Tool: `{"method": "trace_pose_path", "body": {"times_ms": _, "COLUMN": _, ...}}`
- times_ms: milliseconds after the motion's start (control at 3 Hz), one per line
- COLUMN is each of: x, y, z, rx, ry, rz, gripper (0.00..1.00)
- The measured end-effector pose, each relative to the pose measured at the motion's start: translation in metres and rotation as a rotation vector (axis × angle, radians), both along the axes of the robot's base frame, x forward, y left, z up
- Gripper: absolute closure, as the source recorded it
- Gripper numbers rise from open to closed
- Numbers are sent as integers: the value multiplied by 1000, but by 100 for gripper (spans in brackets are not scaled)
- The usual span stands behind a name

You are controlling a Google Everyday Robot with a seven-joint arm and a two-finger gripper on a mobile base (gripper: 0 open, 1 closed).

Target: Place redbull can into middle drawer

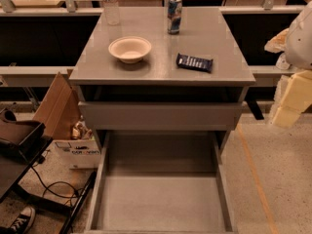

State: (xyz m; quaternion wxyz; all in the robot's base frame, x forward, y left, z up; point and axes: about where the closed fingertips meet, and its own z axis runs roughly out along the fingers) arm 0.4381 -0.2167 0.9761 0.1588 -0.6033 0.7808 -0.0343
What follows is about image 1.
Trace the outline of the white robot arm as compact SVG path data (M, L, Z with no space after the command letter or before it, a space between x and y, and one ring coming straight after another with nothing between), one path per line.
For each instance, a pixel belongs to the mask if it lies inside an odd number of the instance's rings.
M282 52L286 63L299 69L291 77L280 79L270 112L273 125L289 128L312 104L312 1L289 28L265 44L264 50Z

